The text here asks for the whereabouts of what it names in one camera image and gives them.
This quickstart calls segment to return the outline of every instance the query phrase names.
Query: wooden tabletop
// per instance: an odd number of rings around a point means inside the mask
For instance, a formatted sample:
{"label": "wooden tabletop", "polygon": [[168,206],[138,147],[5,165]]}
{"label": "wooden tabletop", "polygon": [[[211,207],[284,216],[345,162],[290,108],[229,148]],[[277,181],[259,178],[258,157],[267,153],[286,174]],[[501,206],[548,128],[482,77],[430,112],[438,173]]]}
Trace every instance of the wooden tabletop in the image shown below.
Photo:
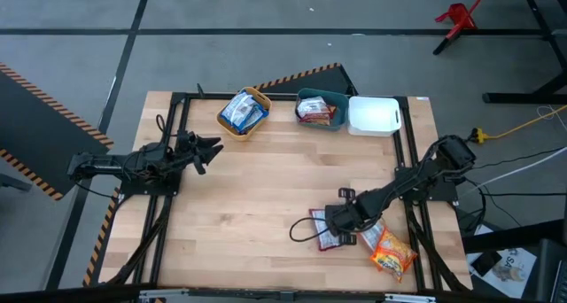
{"label": "wooden tabletop", "polygon": [[[170,98],[170,92],[148,93],[135,150],[159,141],[161,132],[155,116],[167,116]],[[345,127],[337,133],[305,128],[295,121],[295,103],[275,101],[258,132],[249,142],[241,143],[227,136],[215,120],[226,103],[190,102],[188,130],[200,136],[220,136],[225,148],[206,169],[206,175],[198,175],[193,166],[183,172],[167,228],[159,286],[416,290],[412,270],[401,284],[391,275],[378,272],[361,238],[356,246],[320,252],[316,240],[294,243],[288,237],[290,226],[308,216],[309,209],[340,203],[338,188],[360,192],[390,182],[396,167],[391,137],[350,136]],[[427,98],[412,97],[409,103],[421,156],[437,138],[435,122]],[[404,152],[408,161],[407,145]],[[99,282],[114,276],[138,246],[148,200],[147,196],[134,196],[115,215]],[[440,255],[461,282],[471,287],[453,209],[444,202],[430,202],[429,209]],[[388,228],[408,242],[401,202],[392,202],[383,217]],[[314,231],[313,224],[305,222],[294,233],[307,237]],[[421,253],[426,283],[431,285],[423,249]],[[149,278],[152,254],[151,248],[143,280]]]}

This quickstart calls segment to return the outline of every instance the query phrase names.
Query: gray floor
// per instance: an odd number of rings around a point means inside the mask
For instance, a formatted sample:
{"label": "gray floor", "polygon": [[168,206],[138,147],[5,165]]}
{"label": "gray floor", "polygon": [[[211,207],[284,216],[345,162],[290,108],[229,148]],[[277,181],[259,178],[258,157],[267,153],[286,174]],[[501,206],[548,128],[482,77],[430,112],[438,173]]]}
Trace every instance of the gray floor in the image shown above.
{"label": "gray floor", "polygon": [[[138,1],[0,0],[0,28],[127,28]],[[433,19],[449,4],[473,1],[149,0],[142,27],[440,28],[450,24]],[[564,27],[555,0],[537,2],[551,27]],[[483,28],[537,27],[525,0],[485,0],[475,21]],[[206,91],[233,91],[340,62],[362,95],[430,97],[439,134],[466,136],[473,127],[498,134],[537,117],[535,105],[485,105],[481,93],[529,91],[560,70],[548,43],[537,38],[464,37],[433,57],[439,41],[430,36],[138,36],[108,131],[116,142],[113,152],[131,149],[148,90],[195,90],[199,82]],[[97,124],[125,42],[126,36],[5,35],[0,36],[0,61]],[[561,115],[567,122],[567,113]],[[478,164],[484,164],[565,143],[567,130],[554,118],[474,151]],[[484,181],[527,163],[479,170],[470,178]],[[565,191],[566,167],[567,157],[559,156],[490,189]],[[13,172],[3,161],[0,171]],[[93,189],[110,192],[115,184],[113,179],[96,179]],[[468,189],[460,187],[462,193]],[[0,191],[0,292],[42,289],[72,194],[55,203],[36,189],[27,194]],[[496,202],[522,224],[563,215],[563,198]],[[63,287],[81,285],[107,204],[107,199],[89,198]],[[465,211],[479,206],[476,193],[461,200]],[[490,202],[486,219],[502,228],[516,225]]]}

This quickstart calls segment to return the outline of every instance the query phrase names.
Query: orange black hazard tape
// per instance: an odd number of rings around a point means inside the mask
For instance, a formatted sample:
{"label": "orange black hazard tape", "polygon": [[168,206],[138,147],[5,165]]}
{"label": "orange black hazard tape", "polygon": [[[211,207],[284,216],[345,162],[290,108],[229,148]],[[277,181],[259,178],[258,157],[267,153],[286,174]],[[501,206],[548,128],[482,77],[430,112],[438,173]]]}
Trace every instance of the orange black hazard tape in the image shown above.
{"label": "orange black hazard tape", "polygon": [[82,279],[82,286],[84,287],[90,286],[92,283],[93,273],[98,262],[101,248],[103,246],[103,243],[105,242],[106,235],[110,233],[110,223],[114,214],[116,213],[116,207],[120,202],[118,201],[119,195],[120,189],[118,187],[114,188],[113,197],[115,197],[116,199],[111,199],[110,203],[108,204],[108,209],[106,209],[105,219],[103,220],[103,225],[100,227],[100,231],[98,232],[97,236],[97,242],[95,243],[95,250],[90,256],[89,265],[87,266],[87,274],[85,274],[85,277],[83,277]]}
{"label": "orange black hazard tape", "polygon": [[264,82],[262,84],[254,86],[254,88],[257,89],[257,90],[268,89],[272,86],[276,86],[276,85],[284,83],[284,82],[293,81],[293,80],[296,80],[298,78],[302,78],[302,77],[309,76],[309,75],[312,75],[312,74],[317,74],[317,73],[320,73],[322,71],[326,71],[327,69],[332,69],[332,68],[340,67],[340,66],[341,66],[340,63],[333,63],[333,64],[328,64],[328,65],[325,65],[325,66],[320,66],[320,67],[317,67],[317,68],[306,70],[303,73],[297,73],[297,74],[293,74],[291,76],[285,76],[285,77],[282,77],[278,80],[274,80],[274,81],[271,81],[271,82]]}
{"label": "orange black hazard tape", "polygon": [[0,147],[0,157],[10,164],[10,166],[16,168],[20,171],[27,179],[31,180],[32,183],[37,185],[43,192],[45,192],[52,199],[58,201],[63,198],[63,194],[57,192],[53,187],[51,187],[47,182],[45,182],[39,175],[36,175],[30,168],[26,167],[23,163],[12,156],[6,149]]}
{"label": "orange black hazard tape", "polygon": [[105,145],[106,148],[108,149],[113,148],[114,141],[112,139],[108,138],[105,134],[101,133],[96,128],[90,126],[90,124],[87,121],[83,120],[81,117],[77,116],[73,112],[66,109],[60,102],[55,100],[53,97],[47,95],[45,92],[37,88],[31,82],[28,82],[27,79],[25,79],[24,77],[20,76],[18,73],[11,70],[6,64],[2,62],[0,62],[0,72],[12,78],[21,87],[27,89],[27,91],[32,93],[37,98],[41,99],[46,105],[50,106],[53,110],[65,116],[69,121],[71,121],[77,127],[85,131],[87,134],[91,135],[101,144]]}

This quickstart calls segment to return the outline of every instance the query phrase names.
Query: chip bag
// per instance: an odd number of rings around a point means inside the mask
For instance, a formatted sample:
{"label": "chip bag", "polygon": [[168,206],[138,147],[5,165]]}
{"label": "chip bag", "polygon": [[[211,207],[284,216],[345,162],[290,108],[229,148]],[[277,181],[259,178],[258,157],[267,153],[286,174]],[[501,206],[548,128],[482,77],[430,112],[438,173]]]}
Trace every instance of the chip bag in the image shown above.
{"label": "chip bag", "polygon": [[388,228],[384,227],[378,246],[370,259],[377,264],[378,271],[385,270],[391,273],[401,283],[404,272],[416,256],[417,253],[409,245],[401,242]]}

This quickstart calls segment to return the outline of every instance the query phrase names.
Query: white bin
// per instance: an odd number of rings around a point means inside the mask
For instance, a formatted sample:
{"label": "white bin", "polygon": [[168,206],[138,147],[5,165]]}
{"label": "white bin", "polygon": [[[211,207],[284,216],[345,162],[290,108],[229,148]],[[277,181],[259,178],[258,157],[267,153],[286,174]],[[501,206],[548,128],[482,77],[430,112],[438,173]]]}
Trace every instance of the white bin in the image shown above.
{"label": "white bin", "polygon": [[401,127],[400,105],[393,98],[351,97],[348,132],[355,136],[391,136]]}

